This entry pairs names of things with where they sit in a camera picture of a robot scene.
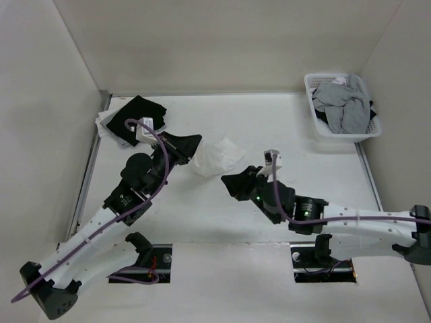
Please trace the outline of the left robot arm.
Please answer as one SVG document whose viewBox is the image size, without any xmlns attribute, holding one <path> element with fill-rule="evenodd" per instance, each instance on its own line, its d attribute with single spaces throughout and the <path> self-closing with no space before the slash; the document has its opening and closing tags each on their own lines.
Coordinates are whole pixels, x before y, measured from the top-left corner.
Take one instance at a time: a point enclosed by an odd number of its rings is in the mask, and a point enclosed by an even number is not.
<svg viewBox="0 0 431 323">
<path fill-rule="evenodd" d="M 85 226 L 41 262 L 21 267 L 27 291 L 49 320 L 66 314 L 98 279 L 150 263 L 153 246 L 140 233 L 128 234 L 118 245 L 114 239 L 151 207 L 172 169 L 188 164 L 202 140 L 201 135 L 167 132 L 159 138 L 151 155 L 135 153 L 128 158 L 118 186 Z"/>
</svg>

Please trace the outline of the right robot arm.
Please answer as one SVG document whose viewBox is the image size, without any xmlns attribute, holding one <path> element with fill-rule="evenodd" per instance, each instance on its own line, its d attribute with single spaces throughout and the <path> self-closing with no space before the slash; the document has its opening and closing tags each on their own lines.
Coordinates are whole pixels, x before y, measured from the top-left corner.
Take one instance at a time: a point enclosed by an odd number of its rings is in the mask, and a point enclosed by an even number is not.
<svg viewBox="0 0 431 323">
<path fill-rule="evenodd" d="M 262 167 L 249 166 L 221 181 L 237 201 L 250 201 L 275 225 L 286 223 L 295 234 L 315 235 L 312 258 L 320 266 L 335 259 L 394 256 L 430 265 L 430 209 L 379 212 L 342 207 L 324 199 L 300 196 Z"/>
</svg>

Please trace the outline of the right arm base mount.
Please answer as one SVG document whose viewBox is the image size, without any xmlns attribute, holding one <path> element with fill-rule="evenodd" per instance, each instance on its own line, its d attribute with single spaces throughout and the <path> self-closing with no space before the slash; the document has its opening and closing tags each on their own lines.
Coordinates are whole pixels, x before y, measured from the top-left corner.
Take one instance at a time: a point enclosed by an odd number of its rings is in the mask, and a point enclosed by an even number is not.
<svg viewBox="0 0 431 323">
<path fill-rule="evenodd" d="M 318 260 L 314 246 L 293 245 L 290 248 L 293 276 L 296 283 L 356 283 L 356 273 L 351 260 Z"/>
</svg>

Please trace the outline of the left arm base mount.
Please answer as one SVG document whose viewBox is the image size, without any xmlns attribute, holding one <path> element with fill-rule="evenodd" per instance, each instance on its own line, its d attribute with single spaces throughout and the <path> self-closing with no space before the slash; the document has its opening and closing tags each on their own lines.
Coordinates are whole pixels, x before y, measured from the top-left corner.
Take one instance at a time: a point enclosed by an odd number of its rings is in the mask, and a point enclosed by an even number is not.
<svg viewBox="0 0 431 323">
<path fill-rule="evenodd" d="M 171 278 L 172 251 L 172 244 L 156 244 L 145 264 L 122 270 L 110 276 L 108 282 L 110 284 L 168 284 Z"/>
</svg>

